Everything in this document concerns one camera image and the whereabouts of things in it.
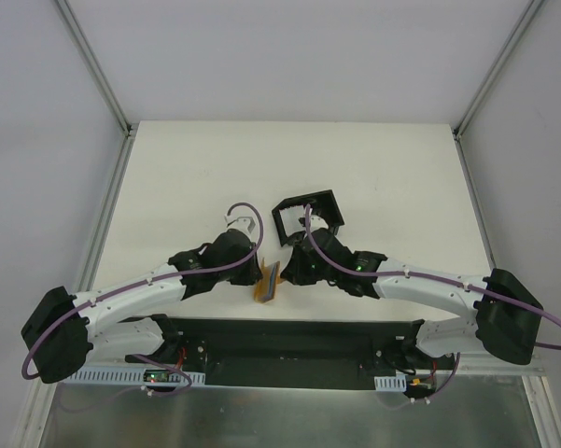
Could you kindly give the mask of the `yellow leather card holder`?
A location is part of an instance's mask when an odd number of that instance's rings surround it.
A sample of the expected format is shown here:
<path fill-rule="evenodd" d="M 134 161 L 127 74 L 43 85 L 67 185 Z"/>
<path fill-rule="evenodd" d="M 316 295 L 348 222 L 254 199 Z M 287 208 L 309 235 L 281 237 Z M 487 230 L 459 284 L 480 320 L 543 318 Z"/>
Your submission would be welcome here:
<path fill-rule="evenodd" d="M 267 303 L 275 298 L 277 286 L 281 282 L 281 263 L 276 261 L 266 265 L 269 269 L 269 280 L 264 286 L 258 286 L 256 284 L 254 290 L 254 301 L 260 304 Z"/>

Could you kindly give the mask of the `black plastic card box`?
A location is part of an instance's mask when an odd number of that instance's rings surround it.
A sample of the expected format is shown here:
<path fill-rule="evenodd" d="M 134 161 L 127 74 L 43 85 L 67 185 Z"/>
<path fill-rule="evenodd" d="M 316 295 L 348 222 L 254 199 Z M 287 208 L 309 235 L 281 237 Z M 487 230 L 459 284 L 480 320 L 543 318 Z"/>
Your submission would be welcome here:
<path fill-rule="evenodd" d="M 344 225 L 344 219 L 332 189 L 321 190 L 282 200 L 272 217 L 281 246 L 294 245 L 305 236 L 305 207 L 310 206 L 311 231 L 317 221 L 334 235 Z"/>

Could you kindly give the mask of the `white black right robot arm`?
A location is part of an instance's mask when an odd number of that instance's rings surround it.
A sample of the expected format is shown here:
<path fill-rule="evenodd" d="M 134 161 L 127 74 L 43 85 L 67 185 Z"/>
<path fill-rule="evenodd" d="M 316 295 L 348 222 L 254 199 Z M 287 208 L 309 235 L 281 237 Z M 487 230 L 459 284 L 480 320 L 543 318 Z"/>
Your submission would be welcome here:
<path fill-rule="evenodd" d="M 281 273 L 295 286 L 327 282 L 355 297 L 409 301 L 451 314 L 425 319 L 401 345 L 403 361 L 423 368 L 434 357 L 485 351 L 514 365 L 530 362 L 543 307 L 510 272 L 488 276 L 439 273 L 371 251 L 352 251 L 327 229 L 301 231 Z"/>

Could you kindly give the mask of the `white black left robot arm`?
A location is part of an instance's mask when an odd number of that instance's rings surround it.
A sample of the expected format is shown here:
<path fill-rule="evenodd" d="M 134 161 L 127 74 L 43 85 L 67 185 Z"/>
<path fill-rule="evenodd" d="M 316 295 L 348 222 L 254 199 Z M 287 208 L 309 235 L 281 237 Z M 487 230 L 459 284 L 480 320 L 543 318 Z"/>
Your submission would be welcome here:
<path fill-rule="evenodd" d="M 28 349 L 21 366 L 25 380 L 53 384 L 83 367 L 105 340 L 105 332 L 152 306 L 181 302 L 228 282 L 251 286 L 262 277 L 257 252 L 262 243 L 230 229 L 214 242 L 178 252 L 130 281 L 98 290 L 49 290 L 21 328 Z"/>

